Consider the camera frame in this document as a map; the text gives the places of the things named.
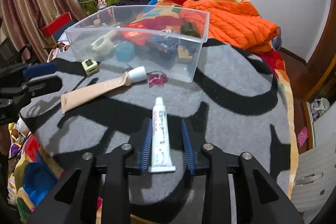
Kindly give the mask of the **beige cream tube white cap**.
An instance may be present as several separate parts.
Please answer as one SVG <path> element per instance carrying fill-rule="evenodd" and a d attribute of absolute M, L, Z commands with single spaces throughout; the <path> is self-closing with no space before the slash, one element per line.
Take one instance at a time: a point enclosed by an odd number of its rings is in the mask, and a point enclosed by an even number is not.
<path fill-rule="evenodd" d="M 61 111 L 62 114 L 79 107 L 105 93 L 111 92 L 121 87 L 129 87 L 134 83 L 147 80 L 145 67 L 136 67 L 128 72 L 123 73 L 120 77 L 76 89 L 72 92 L 62 94 Z"/>

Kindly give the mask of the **pink headphones black pouch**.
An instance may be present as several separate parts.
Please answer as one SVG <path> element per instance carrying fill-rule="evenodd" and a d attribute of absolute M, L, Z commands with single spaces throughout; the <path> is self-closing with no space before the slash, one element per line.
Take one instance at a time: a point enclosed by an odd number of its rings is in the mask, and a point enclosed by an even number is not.
<path fill-rule="evenodd" d="M 49 56 L 47 58 L 47 62 L 50 63 L 52 60 L 54 60 L 56 57 L 60 55 L 60 53 L 65 52 L 70 47 L 69 44 L 66 44 L 66 42 L 58 42 L 55 48 L 52 48 L 52 50 L 49 53 Z"/>

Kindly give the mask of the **colourful patchwork quilt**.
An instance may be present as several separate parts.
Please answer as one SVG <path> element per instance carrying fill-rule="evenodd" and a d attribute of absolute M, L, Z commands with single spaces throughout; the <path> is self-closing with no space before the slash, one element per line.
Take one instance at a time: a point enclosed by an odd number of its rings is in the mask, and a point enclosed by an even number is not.
<path fill-rule="evenodd" d="M 112 151 L 151 116 L 156 97 L 168 111 L 170 145 L 177 170 L 132 177 L 131 213 L 157 223 L 199 223 L 202 178 L 183 177 L 181 120 L 229 153 L 252 152 L 286 194 L 293 188 L 297 154 L 293 96 L 284 60 L 270 41 L 276 24 L 263 19 L 247 0 L 154 0 L 210 13 L 191 83 L 169 80 L 120 88 L 62 114 L 59 95 L 36 99 L 23 111 L 32 132 L 14 173 L 23 221 L 37 207 L 37 192 L 48 189 L 80 154 Z"/>

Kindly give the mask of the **light green slim tube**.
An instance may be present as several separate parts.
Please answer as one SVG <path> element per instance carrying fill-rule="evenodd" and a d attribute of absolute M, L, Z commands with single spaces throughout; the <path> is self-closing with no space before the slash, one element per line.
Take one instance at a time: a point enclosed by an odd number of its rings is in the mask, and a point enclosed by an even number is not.
<path fill-rule="evenodd" d="M 113 37 L 115 37 L 118 34 L 117 30 L 111 30 L 107 32 L 105 35 L 101 37 L 101 39 L 109 39 L 111 40 Z"/>

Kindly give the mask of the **red flat box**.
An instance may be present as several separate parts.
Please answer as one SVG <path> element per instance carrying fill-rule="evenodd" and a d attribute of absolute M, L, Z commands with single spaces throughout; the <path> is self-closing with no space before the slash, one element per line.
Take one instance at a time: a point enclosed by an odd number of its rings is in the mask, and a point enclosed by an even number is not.
<path fill-rule="evenodd" d="M 51 23 L 47 24 L 45 27 L 41 29 L 43 37 L 48 38 L 52 36 L 56 31 L 60 30 L 60 28 L 64 27 L 71 20 L 72 17 L 69 12 L 61 14 L 60 16 L 55 18 Z"/>

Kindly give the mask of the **green spray bottle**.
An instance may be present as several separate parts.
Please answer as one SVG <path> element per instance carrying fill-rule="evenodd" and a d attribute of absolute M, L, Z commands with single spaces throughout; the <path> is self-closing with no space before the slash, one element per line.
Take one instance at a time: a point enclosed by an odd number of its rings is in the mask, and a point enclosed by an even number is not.
<path fill-rule="evenodd" d="M 190 22 L 185 22 L 180 27 L 180 33 L 187 36 L 193 36 L 196 38 L 201 38 L 200 33 L 195 28 L 195 25 Z"/>

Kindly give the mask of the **pink rabbit toy figure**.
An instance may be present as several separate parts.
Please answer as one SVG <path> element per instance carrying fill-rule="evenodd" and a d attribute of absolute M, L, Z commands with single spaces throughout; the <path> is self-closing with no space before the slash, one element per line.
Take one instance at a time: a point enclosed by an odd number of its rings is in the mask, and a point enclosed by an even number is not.
<path fill-rule="evenodd" d="M 98 10 L 103 10 L 107 8 L 107 2 L 106 0 L 97 0 L 97 9 Z"/>

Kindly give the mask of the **wooden door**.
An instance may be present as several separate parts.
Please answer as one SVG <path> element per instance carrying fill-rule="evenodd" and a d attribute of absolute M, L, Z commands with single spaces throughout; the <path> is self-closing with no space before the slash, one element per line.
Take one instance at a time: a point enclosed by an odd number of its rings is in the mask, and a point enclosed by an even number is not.
<path fill-rule="evenodd" d="M 306 68 L 312 85 L 303 100 L 311 102 L 324 97 L 335 102 L 335 0 L 331 0 L 321 38 Z"/>

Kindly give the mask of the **white tape roll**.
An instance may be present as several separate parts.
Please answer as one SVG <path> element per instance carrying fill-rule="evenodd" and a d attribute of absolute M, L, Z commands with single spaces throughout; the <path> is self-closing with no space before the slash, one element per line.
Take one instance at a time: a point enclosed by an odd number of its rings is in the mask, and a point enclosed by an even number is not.
<path fill-rule="evenodd" d="M 110 38 L 101 37 L 96 39 L 92 44 L 92 52 L 99 57 L 104 57 L 114 50 L 114 43 Z"/>

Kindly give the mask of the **red foil pouch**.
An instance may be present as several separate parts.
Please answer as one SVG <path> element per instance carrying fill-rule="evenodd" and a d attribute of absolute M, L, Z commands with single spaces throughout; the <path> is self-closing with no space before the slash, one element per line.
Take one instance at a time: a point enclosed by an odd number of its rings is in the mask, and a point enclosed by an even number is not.
<path fill-rule="evenodd" d="M 123 26 L 123 28 L 129 28 L 130 31 L 122 31 L 122 34 L 126 40 L 137 44 L 138 46 L 144 46 L 146 40 L 153 36 L 149 29 L 142 23 L 131 23 Z"/>

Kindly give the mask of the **purple black spray bottle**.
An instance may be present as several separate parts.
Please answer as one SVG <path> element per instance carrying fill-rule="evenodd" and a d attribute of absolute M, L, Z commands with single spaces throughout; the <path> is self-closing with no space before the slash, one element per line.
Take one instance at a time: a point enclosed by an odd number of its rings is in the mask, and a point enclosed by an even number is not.
<path fill-rule="evenodd" d="M 158 50 L 158 55 L 161 59 L 166 61 L 175 60 L 177 57 L 177 51 L 178 45 L 175 45 L 165 50 Z"/>

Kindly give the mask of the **white sneakers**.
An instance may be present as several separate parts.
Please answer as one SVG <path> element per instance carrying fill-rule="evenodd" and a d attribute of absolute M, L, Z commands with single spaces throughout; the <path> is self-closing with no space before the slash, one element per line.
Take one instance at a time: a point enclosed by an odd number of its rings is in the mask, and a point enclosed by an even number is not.
<path fill-rule="evenodd" d="M 310 104 L 310 108 L 313 120 L 315 121 L 330 108 L 330 102 L 326 98 L 316 98 Z"/>

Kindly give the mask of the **white toothpaste tube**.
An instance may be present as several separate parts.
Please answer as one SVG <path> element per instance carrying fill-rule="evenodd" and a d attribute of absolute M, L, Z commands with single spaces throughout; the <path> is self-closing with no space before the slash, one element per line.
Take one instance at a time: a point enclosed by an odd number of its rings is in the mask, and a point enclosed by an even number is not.
<path fill-rule="evenodd" d="M 152 112 L 152 142 L 150 173 L 175 172 L 170 155 L 169 128 L 162 97 L 155 99 Z"/>

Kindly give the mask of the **blue small carton box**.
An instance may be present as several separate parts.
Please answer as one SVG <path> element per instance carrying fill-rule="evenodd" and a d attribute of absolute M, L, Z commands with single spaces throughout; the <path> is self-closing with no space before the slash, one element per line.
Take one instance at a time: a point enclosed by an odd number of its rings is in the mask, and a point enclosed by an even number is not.
<path fill-rule="evenodd" d="M 157 50 L 165 50 L 178 45 L 179 40 L 170 36 L 152 36 L 146 40 L 146 45 Z"/>

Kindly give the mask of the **dark purple clothes pile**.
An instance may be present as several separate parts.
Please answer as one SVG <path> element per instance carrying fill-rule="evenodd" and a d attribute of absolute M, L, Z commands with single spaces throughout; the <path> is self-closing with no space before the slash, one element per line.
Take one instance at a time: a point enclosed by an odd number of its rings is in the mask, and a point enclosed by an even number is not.
<path fill-rule="evenodd" d="M 121 0 L 116 6 L 147 5 L 151 0 Z"/>

